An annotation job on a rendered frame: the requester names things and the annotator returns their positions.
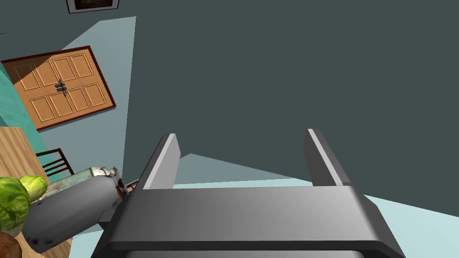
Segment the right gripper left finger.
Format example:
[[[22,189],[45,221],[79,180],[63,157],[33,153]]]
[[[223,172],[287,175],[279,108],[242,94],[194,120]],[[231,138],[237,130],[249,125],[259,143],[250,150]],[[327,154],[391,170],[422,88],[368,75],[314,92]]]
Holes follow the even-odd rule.
[[[143,171],[143,189],[172,189],[180,157],[176,134],[163,135]]]

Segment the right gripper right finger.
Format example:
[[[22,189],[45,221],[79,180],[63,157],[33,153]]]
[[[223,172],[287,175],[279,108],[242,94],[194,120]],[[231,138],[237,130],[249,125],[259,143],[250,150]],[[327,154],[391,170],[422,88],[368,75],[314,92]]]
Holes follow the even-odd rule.
[[[313,186],[351,186],[351,181],[319,129],[307,129],[303,145]]]

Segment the grey metal spray can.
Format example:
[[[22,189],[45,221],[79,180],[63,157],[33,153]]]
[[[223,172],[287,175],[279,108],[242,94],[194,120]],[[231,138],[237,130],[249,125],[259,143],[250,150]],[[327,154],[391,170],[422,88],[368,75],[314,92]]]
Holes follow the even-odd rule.
[[[22,228],[29,246],[44,253],[96,225],[128,190],[116,168],[34,202]]]

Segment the dark wooden chair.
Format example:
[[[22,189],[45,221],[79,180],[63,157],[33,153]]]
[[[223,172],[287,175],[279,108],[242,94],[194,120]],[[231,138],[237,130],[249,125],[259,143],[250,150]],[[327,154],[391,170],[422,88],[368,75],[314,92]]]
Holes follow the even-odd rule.
[[[65,170],[68,170],[71,175],[75,174],[61,148],[39,152],[35,155],[39,157],[49,155],[52,153],[58,153],[60,155],[60,158],[42,166],[47,177],[59,174]]]

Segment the brown panelled double door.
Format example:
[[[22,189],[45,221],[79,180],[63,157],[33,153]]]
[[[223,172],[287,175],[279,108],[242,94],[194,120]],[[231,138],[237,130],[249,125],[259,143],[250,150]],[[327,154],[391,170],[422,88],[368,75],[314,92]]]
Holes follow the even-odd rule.
[[[90,46],[3,60],[2,65],[38,131],[116,106]]]

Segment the wooden table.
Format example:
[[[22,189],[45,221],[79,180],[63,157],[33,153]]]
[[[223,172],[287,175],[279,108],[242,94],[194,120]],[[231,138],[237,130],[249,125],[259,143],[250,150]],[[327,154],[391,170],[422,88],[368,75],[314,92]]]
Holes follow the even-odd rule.
[[[41,176],[47,184],[50,183],[23,130],[0,126],[0,177],[20,178],[25,175]],[[29,246],[22,233],[15,239],[21,246],[22,258],[69,258],[71,238],[42,254]]]

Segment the green lettuce head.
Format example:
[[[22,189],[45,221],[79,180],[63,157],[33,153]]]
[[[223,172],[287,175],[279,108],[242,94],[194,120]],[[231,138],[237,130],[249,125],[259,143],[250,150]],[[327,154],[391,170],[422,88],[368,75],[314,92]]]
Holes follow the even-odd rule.
[[[16,237],[30,213],[30,204],[48,187],[43,177],[0,177],[0,232]]]

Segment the brown round fruit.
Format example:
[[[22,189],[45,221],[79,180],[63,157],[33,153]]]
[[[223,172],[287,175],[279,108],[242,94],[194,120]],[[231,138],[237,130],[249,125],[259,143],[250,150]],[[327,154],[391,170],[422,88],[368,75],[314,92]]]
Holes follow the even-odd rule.
[[[19,242],[4,232],[0,232],[0,258],[22,258]]]

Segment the framed wall picture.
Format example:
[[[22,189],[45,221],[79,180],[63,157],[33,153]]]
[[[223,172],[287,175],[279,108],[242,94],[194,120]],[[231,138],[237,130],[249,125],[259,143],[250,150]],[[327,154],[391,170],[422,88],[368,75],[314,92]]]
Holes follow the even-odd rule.
[[[117,9],[119,0],[66,0],[69,13]]]

